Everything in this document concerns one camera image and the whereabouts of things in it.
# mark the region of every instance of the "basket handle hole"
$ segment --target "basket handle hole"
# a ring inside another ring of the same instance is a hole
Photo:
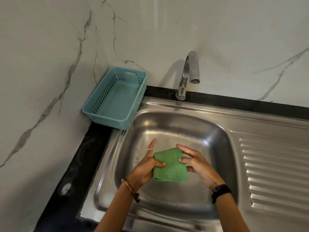
[[[126,74],[129,74],[129,75],[134,75],[134,76],[137,75],[135,72],[129,72],[129,71],[125,71],[125,72],[126,72]]]

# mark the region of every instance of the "black countertop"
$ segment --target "black countertop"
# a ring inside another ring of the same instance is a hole
[[[153,86],[147,86],[144,96],[177,100],[176,90]],[[309,108],[306,107],[196,92],[187,92],[185,102],[309,120]],[[43,211],[36,232],[89,232],[95,229],[95,222],[82,221],[78,214],[104,156],[111,132],[112,128],[108,126],[91,123],[71,164]],[[62,195],[61,189],[67,183],[71,184],[71,188]]]

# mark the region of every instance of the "blue plastic basket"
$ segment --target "blue plastic basket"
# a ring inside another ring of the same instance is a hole
[[[93,122],[127,130],[146,90],[147,73],[113,67],[82,107]]]

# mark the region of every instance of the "hand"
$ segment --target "hand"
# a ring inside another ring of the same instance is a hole
[[[176,144],[184,154],[189,155],[191,158],[183,157],[179,159],[181,163],[189,164],[191,166],[187,166],[188,172],[193,172],[199,175],[199,177],[203,180],[205,185],[211,189],[216,186],[225,184],[224,180],[220,177],[220,175],[214,170],[214,168],[208,163],[208,161],[202,156],[199,151],[190,149],[186,146]]]
[[[148,148],[154,148],[156,139],[149,144]],[[154,166],[164,167],[166,164],[154,159],[153,151],[148,150],[144,158],[135,166],[127,177],[129,184],[137,192],[144,184],[152,178],[152,169]]]

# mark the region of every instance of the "beaded bracelet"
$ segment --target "beaded bracelet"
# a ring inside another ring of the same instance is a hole
[[[133,197],[134,197],[134,200],[136,203],[139,203],[140,202],[140,199],[139,199],[139,193],[135,192],[132,188],[132,186],[130,185],[130,183],[125,179],[125,178],[121,178],[121,182],[125,182],[126,185],[129,187],[129,190],[130,192],[132,193]]]

